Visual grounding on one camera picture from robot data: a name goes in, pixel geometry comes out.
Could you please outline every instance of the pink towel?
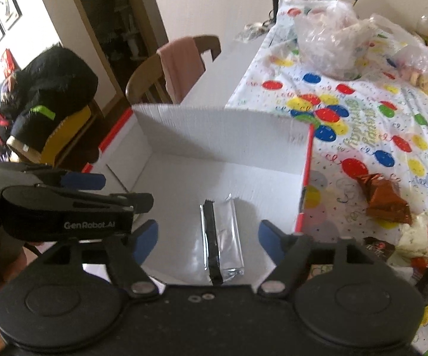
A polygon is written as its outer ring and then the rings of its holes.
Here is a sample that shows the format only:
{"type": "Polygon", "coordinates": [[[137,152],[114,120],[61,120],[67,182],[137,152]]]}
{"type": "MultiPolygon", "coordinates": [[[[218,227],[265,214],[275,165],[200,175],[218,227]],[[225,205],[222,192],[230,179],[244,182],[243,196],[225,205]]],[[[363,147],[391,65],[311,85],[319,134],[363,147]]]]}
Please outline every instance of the pink towel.
{"type": "Polygon", "coordinates": [[[181,103],[197,80],[205,72],[203,60],[199,56],[192,37],[169,42],[158,49],[166,90],[173,103],[181,103]]]}

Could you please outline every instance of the red balloon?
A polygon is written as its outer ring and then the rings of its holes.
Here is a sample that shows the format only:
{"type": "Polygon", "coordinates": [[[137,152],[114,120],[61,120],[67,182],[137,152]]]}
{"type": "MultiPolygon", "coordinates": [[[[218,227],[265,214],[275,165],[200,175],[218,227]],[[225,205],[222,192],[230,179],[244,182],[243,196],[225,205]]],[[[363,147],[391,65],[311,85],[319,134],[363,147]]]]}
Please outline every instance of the red balloon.
{"type": "Polygon", "coordinates": [[[340,93],[343,93],[345,95],[350,95],[356,91],[356,90],[353,90],[351,87],[349,87],[348,85],[345,85],[345,84],[338,84],[336,89],[340,93]]]}
{"type": "Polygon", "coordinates": [[[317,97],[313,93],[305,93],[303,95],[300,95],[300,98],[310,102],[314,106],[317,106],[319,103],[321,103],[321,100],[319,99],[319,97],[317,97]]]}
{"type": "Polygon", "coordinates": [[[386,77],[388,77],[389,79],[395,80],[395,76],[394,76],[394,75],[392,75],[391,73],[383,72],[383,74],[384,74],[386,77]]]}
{"type": "Polygon", "coordinates": [[[400,148],[400,150],[404,152],[412,152],[412,148],[410,147],[409,143],[405,139],[399,137],[398,135],[394,135],[392,136],[392,140],[395,143],[395,145],[398,148],[400,148]]]}
{"type": "Polygon", "coordinates": [[[288,12],[287,15],[291,16],[291,17],[295,17],[298,16],[301,13],[301,9],[298,8],[291,8],[288,12]]]}
{"type": "Polygon", "coordinates": [[[336,111],[331,110],[330,108],[317,109],[314,114],[322,121],[330,123],[336,123],[340,119],[340,116],[336,111]]]}
{"type": "Polygon", "coordinates": [[[275,80],[267,80],[262,84],[262,87],[266,90],[281,90],[283,84],[280,82],[276,82],[275,80]]]}
{"type": "Polygon", "coordinates": [[[389,101],[381,101],[381,103],[382,103],[384,106],[389,107],[389,108],[390,108],[390,109],[392,109],[393,111],[396,111],[396,110],[397,110],[396,105],[395,105],[395,104],[393,104],[393,103],[390,103],[389,101]]]}
{"type": "Polygon", "coordinates": [[[369,173],[367,166],[364,165],[360,160],[354,158],[347,158],[343,160],[341,165],[343,167],[343,171],[352,179],[369,173]]]}

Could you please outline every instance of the tablecloth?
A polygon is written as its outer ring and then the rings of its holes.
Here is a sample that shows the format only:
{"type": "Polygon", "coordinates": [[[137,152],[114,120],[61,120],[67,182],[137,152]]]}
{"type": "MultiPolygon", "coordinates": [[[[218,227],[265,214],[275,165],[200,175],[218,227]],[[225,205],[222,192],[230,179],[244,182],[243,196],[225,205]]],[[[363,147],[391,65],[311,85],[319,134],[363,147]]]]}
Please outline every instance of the tablecloth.
{"type": "MultiPolygon", "coordinates": [[[[377,30],[362,75],[341,82],[300,62],[294,16],[302,0],[282,0],[270,30],[227,107],[293,116],[315,128],[303,232],[319,241],[373,236],[396,244],[397,223],[365,215],[353,179],[383,173],[419,214],[428,211],[428,95],[398,76],[390,57],[403,47],[377,30]]],[[[428,356],[428,307],[414,339],[428,356]]]]}

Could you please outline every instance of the yellow balloon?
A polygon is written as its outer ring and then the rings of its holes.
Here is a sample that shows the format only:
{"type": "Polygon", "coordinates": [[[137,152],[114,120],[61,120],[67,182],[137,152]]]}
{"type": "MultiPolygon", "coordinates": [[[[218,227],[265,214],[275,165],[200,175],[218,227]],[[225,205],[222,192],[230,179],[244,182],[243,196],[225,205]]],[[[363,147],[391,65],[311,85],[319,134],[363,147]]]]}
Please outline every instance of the yellow balloon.
{"type": "Polygon", "coordinates": [[[335,104],[339,103],[339,100],[337,97],[335,97],[334,95],[330,95],[328,93],[322,94],[319,96],[319,99],[324,103],[327,104],[328,106],[333,106],[335,104]]]}
{"type": "Polygon", "coordinates": [[[347,132],[349,131],[348,125],[346,123],[344,123],[344,121],[342,119],[340,119],[339,121],[337,121],[335,123],[331,123],[331,122],[323,122],[323,123],[326,126],[331,127],[337,135],[346,135],[347,132]]]}
{"type": "Polygon", "coordinates": [[[314,186],[306,186],[305,208],[314,209],[321,203],[321,193],[314,186]]]}
{"type": "Polygon", "coordinates": [[[417,177],[422,177],[425,174],[425,169],[422,163],[414,158],[408,160],[408,167],[417,177]]]}
{"type": "Polygon", "coordinates": [[[360,59],[356,60],[355,65],[357,67],[367,67],[369,65],[369,61],[366,58],[361,57],[360,59]]]}
{"type": "Polygon", "coordinates": [[[412,136],[412,142],[417,146],[420,150],[428,150],[428,143],[423,139],[420,135],[412,136]]]}
{"type": "Polygon", "coordinates": [[[398,227],[397,222],[389,222],[379,218],[375,218],[374,220],[384,229],[395,229],[396,227],[398,227]]]}
{"type": "Polygon", "coordinates": [[[301,98],[293,98],[287,101],[287,107],[294,109],[296,111],[309,111],[311,109],[312,104],[301,98]]]}
{"type": "Polygon", "coordinates": [[[390,85],[390,84],[384,84],[384,88],[394,95],[397,95],[398,92],[400,92],[400,89],[398,89],[397,87],[394,87],[393,85],[390,85]]]}
{"type": "Polygon", "coordinates": [[[277,57],[272,58],[272,62],[280,67],[291,67],[294,63],[292,60],[279,59],[277,57]]]}
{"type": "Polygon", "coordinates": [[[374,39],[374,43],[375,44],[380,44],[380,45],[388,45],[389,44],[385,40],[381,40],[381,39],[374,39]]]}

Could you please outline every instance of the brown foil wrapper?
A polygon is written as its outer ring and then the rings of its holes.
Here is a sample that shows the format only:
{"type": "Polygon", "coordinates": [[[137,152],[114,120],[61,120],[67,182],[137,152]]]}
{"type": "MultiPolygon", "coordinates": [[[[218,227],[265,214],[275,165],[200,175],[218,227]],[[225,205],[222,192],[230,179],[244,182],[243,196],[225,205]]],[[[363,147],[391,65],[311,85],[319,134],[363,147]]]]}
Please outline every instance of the brown foil wrapper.
{"type": "Polygon", "coordinates": [[[400,197],[398,184],[382,174],[367,174],[356,177],[367,199],[366,215],[389,222],[412,223],[410,206],[400,197]]]}

